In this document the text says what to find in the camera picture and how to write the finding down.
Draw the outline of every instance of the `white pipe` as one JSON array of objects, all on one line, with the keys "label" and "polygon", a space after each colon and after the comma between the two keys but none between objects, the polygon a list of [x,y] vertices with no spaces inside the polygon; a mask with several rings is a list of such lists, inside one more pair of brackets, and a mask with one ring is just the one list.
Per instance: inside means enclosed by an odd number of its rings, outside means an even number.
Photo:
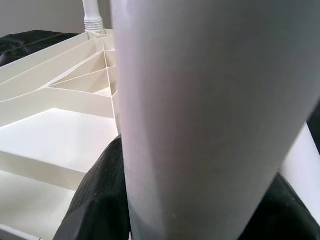
[{"label": "white pipe", "polygon": [[104,30],[104,21],[99,12],[98,0],[82,0],[82,2],[85,31],[101,33]]},{"label": "white pipe", "polygon": [[320,224],[320,155],[306,123],[280,172]]},{"label": "white pipe", "polygon": [[318,100],[320,1],[112,3],[133,240],[236,240]]}]

